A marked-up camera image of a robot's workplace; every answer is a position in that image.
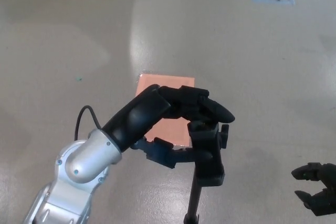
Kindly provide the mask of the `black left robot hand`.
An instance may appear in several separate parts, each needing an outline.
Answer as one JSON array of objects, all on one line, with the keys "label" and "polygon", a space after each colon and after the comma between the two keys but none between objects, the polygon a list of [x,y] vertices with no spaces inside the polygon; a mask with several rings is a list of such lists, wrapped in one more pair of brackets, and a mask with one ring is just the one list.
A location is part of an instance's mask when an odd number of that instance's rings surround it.
[{"label": "black left robot hand", "polygon": [[[188,121],[192,146],[174,150],[159,137],[145,140],[146,133],[162,119]],[[140,149],[146,157],[168,168],[176,163],[193,162],[203,175],[223,173],[221,150],[226,147],[228,125],[234,115],[209,98],[206,89],[181,86],[171,88],[153,84],[143,90],[102,128],[115,141],[120,151]]]}]

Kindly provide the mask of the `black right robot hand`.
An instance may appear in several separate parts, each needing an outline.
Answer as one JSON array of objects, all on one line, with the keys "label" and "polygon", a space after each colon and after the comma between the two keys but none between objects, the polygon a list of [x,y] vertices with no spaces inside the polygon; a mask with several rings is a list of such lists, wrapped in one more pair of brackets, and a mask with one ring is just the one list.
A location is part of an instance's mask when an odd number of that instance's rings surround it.
[{"label": "black right robot hand", "polygon": [[315,216],[335,214],[335,165],[331,163],[308,163],[291,172],[296,180],[321,181],[326,188],[321,192],[311,195],[307,192],[296,190],[295,194],[304,206],[311,210]]}]

